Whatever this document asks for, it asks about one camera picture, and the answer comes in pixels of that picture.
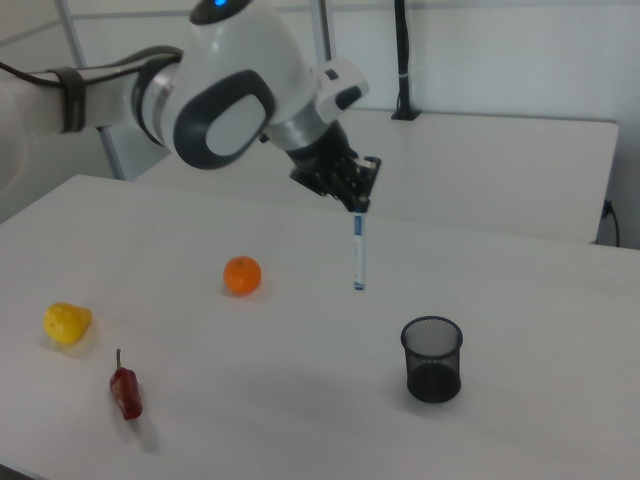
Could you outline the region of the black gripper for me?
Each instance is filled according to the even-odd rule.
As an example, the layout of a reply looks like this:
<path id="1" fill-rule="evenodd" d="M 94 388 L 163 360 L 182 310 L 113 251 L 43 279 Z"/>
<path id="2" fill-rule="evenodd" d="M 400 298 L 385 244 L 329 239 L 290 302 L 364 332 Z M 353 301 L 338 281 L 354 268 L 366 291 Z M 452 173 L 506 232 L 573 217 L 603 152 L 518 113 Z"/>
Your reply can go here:
<path id="1" fill-rule="evenodd" d="M 338 122 L 309 146 L 287 154 L 294 164 L 291 179 L 317 194 L 336 194 L 349 212 L 368 211 L 381 160 L 353 150 Z"/>

